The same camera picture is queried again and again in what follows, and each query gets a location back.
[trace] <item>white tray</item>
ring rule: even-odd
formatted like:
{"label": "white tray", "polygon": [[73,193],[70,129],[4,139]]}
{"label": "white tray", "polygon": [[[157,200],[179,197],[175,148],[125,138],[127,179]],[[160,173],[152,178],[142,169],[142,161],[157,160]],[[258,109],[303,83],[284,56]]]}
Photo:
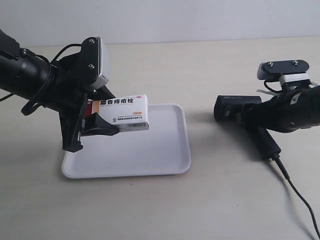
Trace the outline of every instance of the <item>white tray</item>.
{"label": "white tray", "polygon": [[191,153],[183,109],[175,104],[149,105],[148,115],[149,130],[82,137],[82,150],[65,153],[63,174],[86,179],[186,172]]}

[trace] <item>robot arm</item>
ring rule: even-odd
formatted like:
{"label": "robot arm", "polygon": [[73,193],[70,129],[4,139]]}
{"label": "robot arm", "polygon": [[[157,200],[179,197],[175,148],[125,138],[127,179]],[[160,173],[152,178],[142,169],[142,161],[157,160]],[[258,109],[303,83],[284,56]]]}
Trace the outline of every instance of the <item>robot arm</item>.
{"label": "robot arm", "polygon": [[[73,46],[81,47],[80,51],[57,60]],[[115,97],[105,86],[108,73],[108,53],[100,37],[70,44],[49,62],[44,56],[20,48],[18,42],[0,30],[0,88],[28,100],[21,110],[25,116],[40,106],[58,112],[62,148],[66,151],[83,148],[80,136],[112,136],[119,132],[118,127],[98,114],[84,118],[89,99]]]}

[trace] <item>wall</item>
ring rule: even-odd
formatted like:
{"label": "wall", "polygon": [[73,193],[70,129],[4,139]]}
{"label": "wall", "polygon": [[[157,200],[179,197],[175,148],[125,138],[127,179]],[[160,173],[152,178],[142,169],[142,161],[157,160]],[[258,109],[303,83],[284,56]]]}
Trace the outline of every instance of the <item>wall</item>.
{"label": "wall", "polygon": [[2,0],[0,28],[24,46],[320,35],[319,0]]}

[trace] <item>white table surface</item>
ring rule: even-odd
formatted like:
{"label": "white table surface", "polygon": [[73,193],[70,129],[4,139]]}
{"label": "white table surface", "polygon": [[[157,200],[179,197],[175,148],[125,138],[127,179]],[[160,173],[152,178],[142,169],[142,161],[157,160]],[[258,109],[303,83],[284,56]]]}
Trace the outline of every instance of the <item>white table surface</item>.
{"label": "white table surface", "polygon": [[[33,47],[52,58],[60,47]],[[256,95],[260,62],[303,59],[320,81],[320,37],[108,46],[109,89],[177,103],[186,114],[192,164],[182,175],[68,180],[58,114],[0,117],[0,239],[302,240],[315,232],[307,208],[248,137],[213,118],[217,95]],[[271,133],[292,181],[320,221],[320,127]]]}

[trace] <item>white box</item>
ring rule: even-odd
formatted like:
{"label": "white box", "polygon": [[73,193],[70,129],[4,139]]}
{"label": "white box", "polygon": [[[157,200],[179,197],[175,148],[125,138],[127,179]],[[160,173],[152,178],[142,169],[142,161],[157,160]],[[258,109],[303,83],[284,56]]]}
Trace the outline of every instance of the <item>white box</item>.
{"label": "white box", "polygon": [[145,94],[88,102],[86,112],[98,113],[120,132],[149,129],[148,98]]}

